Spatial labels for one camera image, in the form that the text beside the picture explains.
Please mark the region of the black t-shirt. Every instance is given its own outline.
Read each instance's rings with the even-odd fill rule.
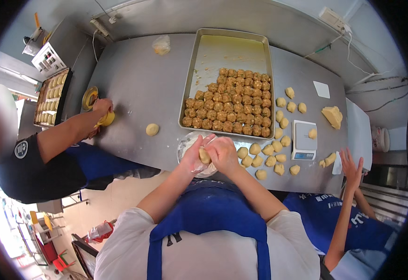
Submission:
[[[44,164],[37,134],[17,142],[14,152],[0,164],[0,187],[22,203],[60,199],[86,183],[76,159],[65,151]]]

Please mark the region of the red plastic chair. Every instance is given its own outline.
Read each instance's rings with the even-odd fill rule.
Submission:
[[[75,264],[76,261],[73,261],[72,263],[67,263],[67,261],[63,258],[63,255],[66,255],[66,249],[62,251],[56,260],[53,261],[53,264],[55,267],[62,272],[64,269],[66,269],[69,266],[72,266]]]

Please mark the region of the floor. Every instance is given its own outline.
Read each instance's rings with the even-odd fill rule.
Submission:
[[[63,216],[61,219],[55,219],[53,222],[56,225],[65,225],[59,229],[62,234],[59,238],[53,240],[53,244],[58,253],[65,249],[65,256],[68,262],[77,261],[70,269],[74,272],[84,274],[81,265],[73,251],[72,233],[83,237],[93,226],[99,225],[103,221],[111,221],[116,219],[120,213],[130,207],[135,207],[147,194],[159,186],[170,174],[163,172],[159,176],[150,179],[126,178],[125,180],[114,180],[104,191],[85,189],[82,191],[82,198],[89,199],[89,204],[81,203],[68,207],[64,213],[56,214]],[[67,199],[63,201],[64,205],[68,205],[72,201]],[[95,249],[100,251],[103,243],[91,244]]]

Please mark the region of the white shirt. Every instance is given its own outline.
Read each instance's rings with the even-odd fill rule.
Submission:
[[[155,226],[144,210],[123,212],[97,256],[94,279],[146,279],[149,236]],[[319,279],[319,257],[300,215],[282,210],[267,226],[271,279]],[[169,236],[170,246],[168,237],[163,238],[162,279],[258,278],[255,239],[225,230],[179,235]]]

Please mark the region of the blue apron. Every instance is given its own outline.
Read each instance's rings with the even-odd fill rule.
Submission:
[[[144,166],[116,157],[84,142],[74,144],[65,150],[65,152],[77,160],[88,182],[100,177],[120,174]]]
[[[331,194],[290,193],[283,204],[290,211],[300,214],[308,238],[326,254],[341,212],[342,200]],[[350,218],[345,252],[350,249],[389,252],[386,243],[394,232],[392,227],[369,218],[356,207],[352,207]]]
[[[216,181],[192,181],[150,234],[147,280],[162,279],[162,239],[184,230],[196,235],[227,230],[257,241],[258,279],[271,279],[266,223],[240,190]]]

